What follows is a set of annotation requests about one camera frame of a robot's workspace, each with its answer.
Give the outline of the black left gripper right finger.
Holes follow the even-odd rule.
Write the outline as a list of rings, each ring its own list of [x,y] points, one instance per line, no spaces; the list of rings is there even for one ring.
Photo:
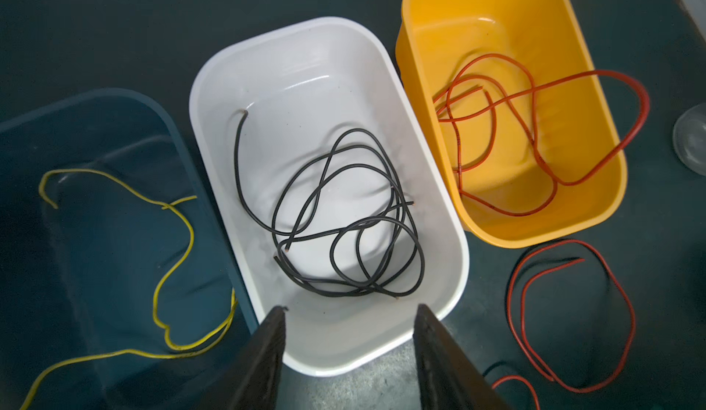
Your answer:
[[[417,307],[413,340],[423,409],[507,408],[423,303]]]

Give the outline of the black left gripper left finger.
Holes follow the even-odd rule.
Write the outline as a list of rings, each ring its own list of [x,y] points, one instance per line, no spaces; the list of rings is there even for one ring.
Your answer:
[[[275,306],[238,359],[207,388],[197,409],[273,409],[286,345],[285,306]]]

